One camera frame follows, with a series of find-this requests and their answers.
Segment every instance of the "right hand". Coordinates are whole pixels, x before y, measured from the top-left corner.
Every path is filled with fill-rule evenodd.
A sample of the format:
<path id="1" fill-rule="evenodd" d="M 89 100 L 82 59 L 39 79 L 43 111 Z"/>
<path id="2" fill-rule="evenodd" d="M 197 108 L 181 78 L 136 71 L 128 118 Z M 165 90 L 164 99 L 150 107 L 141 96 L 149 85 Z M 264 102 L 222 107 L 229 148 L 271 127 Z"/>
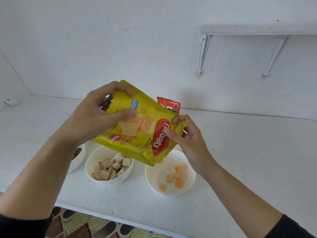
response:
<path id="1" fill-rule="evenodd" d="M 196 126 L 193 120 L 188 115 L 178 115 L 174 118 L 171 124 L 176 124 L 178 121 L 185 121 L 186 127 L 183 136 L 180 136 L 169 128 L 164 128 L 163 132 L 172 140 L 174 140 L 182 148 L 186 155 L 189 164 L 201 176 L 205 176 L 210 165 L 217 164 L 210 152 L 200 129 Z"/>

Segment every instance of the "yellow snack bag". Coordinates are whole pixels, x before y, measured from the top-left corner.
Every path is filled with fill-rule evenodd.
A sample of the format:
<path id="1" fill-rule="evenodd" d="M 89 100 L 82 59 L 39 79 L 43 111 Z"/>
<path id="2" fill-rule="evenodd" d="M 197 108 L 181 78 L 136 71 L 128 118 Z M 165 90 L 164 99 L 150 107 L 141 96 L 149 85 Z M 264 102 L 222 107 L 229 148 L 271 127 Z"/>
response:
<path id="1" fill-rule="evenodd" d="M 113 125 L 93 141 L 154 166 L 176 146 L 176 143 L 162 132 L 163 128 L 170 128 L 182 135 L 186 124 L 184 121 L 171 124 L 177 113 L 162 107 L 125 80 L 121 82 L 130 85 L 135 96 L 131 97 L 120 90 L 115 91 L 106 101 L 109 105 L 106 112 L 113 114 L 134 108 L 137 113 Z"/>

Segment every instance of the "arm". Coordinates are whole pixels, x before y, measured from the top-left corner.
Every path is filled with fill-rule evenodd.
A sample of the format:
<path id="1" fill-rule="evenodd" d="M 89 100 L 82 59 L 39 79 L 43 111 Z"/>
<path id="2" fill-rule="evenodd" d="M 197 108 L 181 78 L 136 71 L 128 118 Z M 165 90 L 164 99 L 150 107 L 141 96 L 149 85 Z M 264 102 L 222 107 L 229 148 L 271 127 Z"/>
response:
<path id="1" fill-rule="evenodd" d="M 188 115 L 177 116 L 188 125 L 183 137 L 165 128 L 163 132 L 180 145 L 192 168 L 214 190 L 230 215 L 249 238 L 263 238 L 278 223 L 282 213 L 269 205 L 222 168 L 212 157 L 199 128 Z"/>
<path id="2" fill-rule="evenodd" d="M 117 89 L 134 96 L 130 86 L 116 81 L 91 91 L 2 194 L 0 214 L 21 220 L 50 216 L 77 147 L 135 114 L 134 109 L 111 115 L 101 110 L 105 96 Z"/>

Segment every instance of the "red logo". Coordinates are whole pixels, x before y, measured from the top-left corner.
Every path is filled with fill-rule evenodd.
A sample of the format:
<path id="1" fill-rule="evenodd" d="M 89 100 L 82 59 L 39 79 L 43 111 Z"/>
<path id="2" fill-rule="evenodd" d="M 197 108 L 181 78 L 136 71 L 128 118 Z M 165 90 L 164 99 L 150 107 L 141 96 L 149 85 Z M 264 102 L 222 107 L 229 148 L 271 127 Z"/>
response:
<path id="1" fill-rule="evenodd" d="M 109 139 L 112 142 L 115 142 L 116 140 L 119 140 L 121 138 L 120 135 L 112 135 Z"/>
<path id="2" fill-rule="evenodd" d="M 152 151 L 154 156 L 158 156 L 168 146 L 170 138 L 163 133 L 163 128 L 170 128 L 170 122 L 167 119 L 160 119 L 155 126 L 153 135 Z"/>

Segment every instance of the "blue label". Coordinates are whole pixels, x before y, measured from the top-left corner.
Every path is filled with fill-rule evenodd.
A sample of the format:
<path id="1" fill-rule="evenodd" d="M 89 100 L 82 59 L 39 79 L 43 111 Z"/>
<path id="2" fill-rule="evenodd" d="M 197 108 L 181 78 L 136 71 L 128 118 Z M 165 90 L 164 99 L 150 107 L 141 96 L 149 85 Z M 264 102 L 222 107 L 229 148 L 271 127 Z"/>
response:
<path id="1" fill-rule="evenodd" d="M 137 109 L 138 103 L 139 103 L 138 100 L 134 98 L 134 99 L 132 100 L 132 104 L 131 104 L 131 107 L 130 107 L 130 108 Z"/>

